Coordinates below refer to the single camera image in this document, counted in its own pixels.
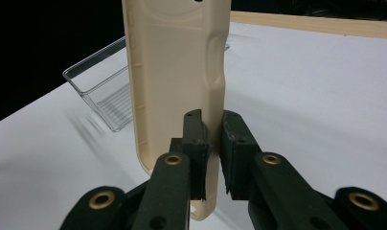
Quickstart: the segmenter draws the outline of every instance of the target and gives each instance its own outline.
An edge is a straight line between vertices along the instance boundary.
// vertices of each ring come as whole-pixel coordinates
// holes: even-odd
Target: white tabletop
[[[387,200],[387,39],[232,23],[229,42],[225,108],[261,148],[328,196],[355,186]],[[133,124],[110,131],[68,83],[0,122],[0,230],[58,229],[88,191],[147,179]],[[252,229],[223,185],[191,229]]]

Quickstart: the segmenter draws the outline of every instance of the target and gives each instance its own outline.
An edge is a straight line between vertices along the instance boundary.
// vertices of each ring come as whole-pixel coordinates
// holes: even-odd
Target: white table
[[[387,200],[387,39],[231,24],[225,108],[317,191]],[[111,132],[65,83],[0,122],[0,230],[58,229],[86,192],[148,176],[132,124]],[[191,229],[252,229],[219,176],[216,211]]]

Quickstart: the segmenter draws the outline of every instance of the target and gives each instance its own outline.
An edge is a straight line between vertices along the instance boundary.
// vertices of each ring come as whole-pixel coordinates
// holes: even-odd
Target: clear plastic container
[[[66,69],[63,77],[112,131],[132,121],[125,38]]]

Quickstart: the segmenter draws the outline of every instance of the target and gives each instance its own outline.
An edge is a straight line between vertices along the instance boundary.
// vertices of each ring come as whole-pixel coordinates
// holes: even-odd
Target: transparent plastic bin
[[[132,121],[124,37],[66,69],[62,76],[112,131]]]

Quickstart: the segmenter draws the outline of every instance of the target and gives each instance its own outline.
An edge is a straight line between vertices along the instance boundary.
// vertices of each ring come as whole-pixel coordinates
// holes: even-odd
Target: cream plastic part
[[[191,218],[216,208],[218,150],[224,104],[224,50],[231,0],[123,0],[137,154],[151,174],[156,159],[182,137],[185,113],[202,109],[215,146],[208,162],[206,201]]]

